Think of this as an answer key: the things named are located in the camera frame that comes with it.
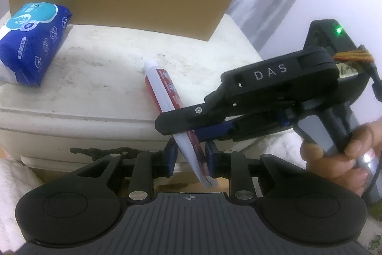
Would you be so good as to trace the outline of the person's right hand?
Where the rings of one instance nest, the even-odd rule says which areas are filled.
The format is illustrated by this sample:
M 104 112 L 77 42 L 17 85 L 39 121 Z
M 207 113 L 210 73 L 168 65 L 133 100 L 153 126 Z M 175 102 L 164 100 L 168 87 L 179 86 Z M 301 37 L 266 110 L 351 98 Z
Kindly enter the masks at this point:
M 318 176 L 328 179 L 359 196 L 366 190 L 367 171 L 356 168 L 356 160 L 369 151 L 381 156 L 381 119 L 358 127 L 352 134 L 352 140 L 343 154 L 325 157 L 316 144 L 303 141 L 300 148 L 306 169 Z

